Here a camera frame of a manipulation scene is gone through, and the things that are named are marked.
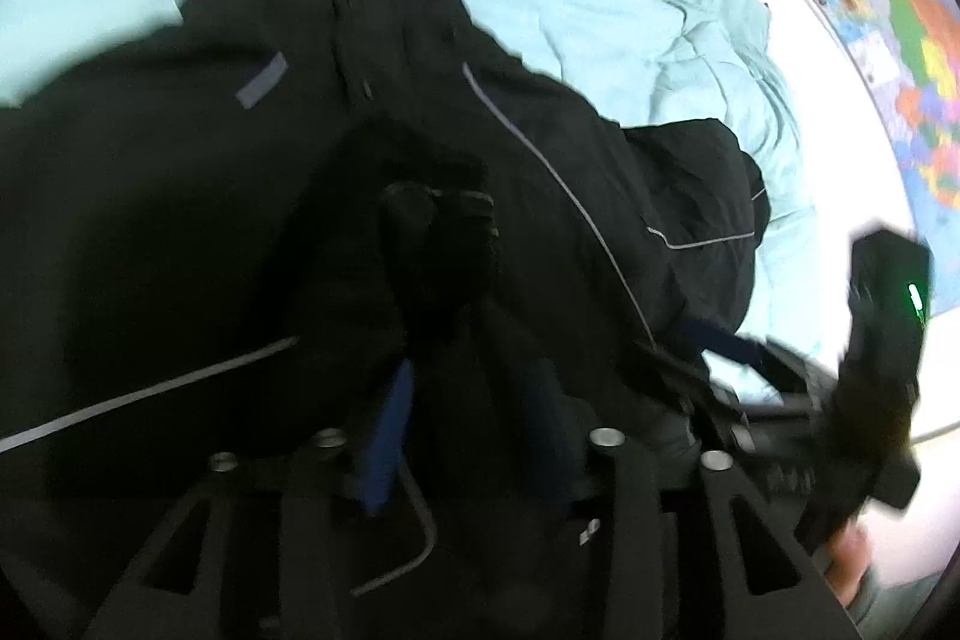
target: metal bolt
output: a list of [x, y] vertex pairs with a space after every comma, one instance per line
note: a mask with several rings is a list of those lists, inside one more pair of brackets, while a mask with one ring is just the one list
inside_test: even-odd
[[347, 437], [340, 429], [322, 429], [310, 441], [318, 448], [342, 448], [347, 444]]
[[619, 448], [626, 441], [620, 429], [594, 429], [590, 432], [590, 442], [598, 448]]
[[733, 466], [733, 458], [723, 451], [707, 451], [700, 456], [700, 463], [712, 472], [723, 472]]
[[230, 453], [229, 451], [213, 453], [213, 456], [210, 456], [206, 461], [206, 465], [211, 472], [229, 472], [230, 470], [236, 469], [239, 463], [235, 453]]

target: green light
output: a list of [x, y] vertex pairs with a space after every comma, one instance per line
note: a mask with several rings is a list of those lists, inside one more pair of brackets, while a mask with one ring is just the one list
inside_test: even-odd
[[923, 299], [920, 298], [920, 292], [917, 290], [917, 287], [911, 283], [907, 286], [907, 290], [909, 290], [910, 298], [913, 300], [913, 309], [923, 314]]

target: person's hand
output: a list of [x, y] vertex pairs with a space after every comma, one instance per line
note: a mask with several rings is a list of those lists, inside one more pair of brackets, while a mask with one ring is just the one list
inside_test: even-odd
[[867, 537], [867, 530], [851, 521], [829, 538], [827, 552], [833, 560], [827, 569], [827, 584], [841, 605], [847, 608], [874, 558], [874, 546]]

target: light blue bedsheet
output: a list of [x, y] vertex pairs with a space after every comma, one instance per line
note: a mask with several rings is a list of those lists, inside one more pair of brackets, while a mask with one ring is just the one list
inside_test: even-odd
[[[160, 23], [177, 0], [0, 0], [0, 102], [16, 103], [74, 60]], [[464, 0], [472, 17], [528, 68], [578, 90], [624, 126], [717, 118], [762, 169], [773, 210], [757, 254], [743, 330], [816, 352], [816, 218], [803, 184], [797, 122], [766, 55], [769, 13], [757, 0]], [[749, 372], [716, 364], [744, 397]]]

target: white wall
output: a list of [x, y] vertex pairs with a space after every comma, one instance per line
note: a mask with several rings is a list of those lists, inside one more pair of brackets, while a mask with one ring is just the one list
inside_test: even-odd
[[[772, 12], [770, 53], [794, 92], [803, 154], [820, 213], [821, 321], [829, 355], [846, 342], [850, 239], [877, 220], [913, 228], [893, 151], [870, 94], [853, 64], [806, 0], [761, 0]], [[960, 419], [960, 378], [953, 340], [960, 311], [931, 321], [920, 369], [921, 434]]]
[[[806, 0], [762, 1], [772, 12], [770, 53], [791, 84], [802, 126], [820, 217], [820, 321], [835, 356], [850, 324], [851, 237], [877, 220], [909, 231], [913, 220], [877, 110], [846, 53]], [[960, 419], [958, 359], [960, 311], [954, 310], [929, 324], [914, 434]], [[887, 582], [942, 569], [960, 539], [960, 434], [918, 448], [918, 458], [923, 477], [906, 515], [875, 505], [864, 517]]]

